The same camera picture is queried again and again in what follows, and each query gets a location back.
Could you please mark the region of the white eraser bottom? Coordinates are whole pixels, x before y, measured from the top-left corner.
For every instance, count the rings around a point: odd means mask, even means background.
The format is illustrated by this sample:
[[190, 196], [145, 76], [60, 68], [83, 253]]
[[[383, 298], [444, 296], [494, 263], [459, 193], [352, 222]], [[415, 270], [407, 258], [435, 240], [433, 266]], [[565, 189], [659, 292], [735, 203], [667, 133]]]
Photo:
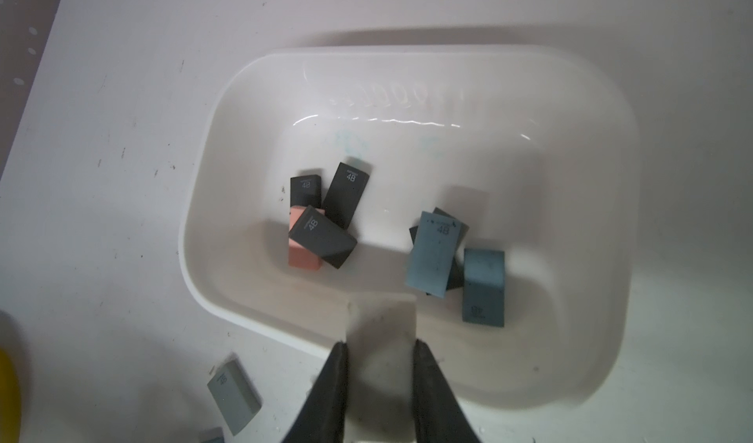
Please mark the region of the white eraser bottom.
[[412, 442], [416, 298], [358, 293], [346, 327], [348, 385], [346, 442]]

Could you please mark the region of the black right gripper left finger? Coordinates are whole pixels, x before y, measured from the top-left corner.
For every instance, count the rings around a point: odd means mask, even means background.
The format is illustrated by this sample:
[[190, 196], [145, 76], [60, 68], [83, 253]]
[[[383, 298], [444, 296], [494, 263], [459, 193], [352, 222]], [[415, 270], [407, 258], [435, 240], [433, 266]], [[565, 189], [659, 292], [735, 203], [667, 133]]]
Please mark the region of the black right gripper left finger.
[[283, 443], [343, 441], [348, 390], [348, 348], [335, 343]]

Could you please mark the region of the pink eraser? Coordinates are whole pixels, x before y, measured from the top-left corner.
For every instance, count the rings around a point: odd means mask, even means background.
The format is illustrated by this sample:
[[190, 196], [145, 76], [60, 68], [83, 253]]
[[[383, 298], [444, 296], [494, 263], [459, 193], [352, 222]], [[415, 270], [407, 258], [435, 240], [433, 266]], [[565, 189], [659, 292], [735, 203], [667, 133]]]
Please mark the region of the pink eraser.
[[[294, 206], [290, 208], [289, 212], [289, 230], [294, 227], [298, 219], [304, 213], [305, 207]], [[288, 239], [288, 265], [292, 268], [300, 268], [300, 270], [312, 270], [316, 272], [322, 267], [323, 261], [310, 252], [299, 243], [292, 239]]]

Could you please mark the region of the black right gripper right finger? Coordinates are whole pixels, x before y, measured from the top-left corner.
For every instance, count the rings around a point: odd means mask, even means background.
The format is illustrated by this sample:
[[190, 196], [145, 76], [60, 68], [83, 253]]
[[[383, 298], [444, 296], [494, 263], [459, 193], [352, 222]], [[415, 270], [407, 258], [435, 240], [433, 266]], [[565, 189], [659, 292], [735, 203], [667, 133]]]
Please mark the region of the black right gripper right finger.
[[412, 414], [418, 443], [479, 443], [429, 345], [413, 351]]

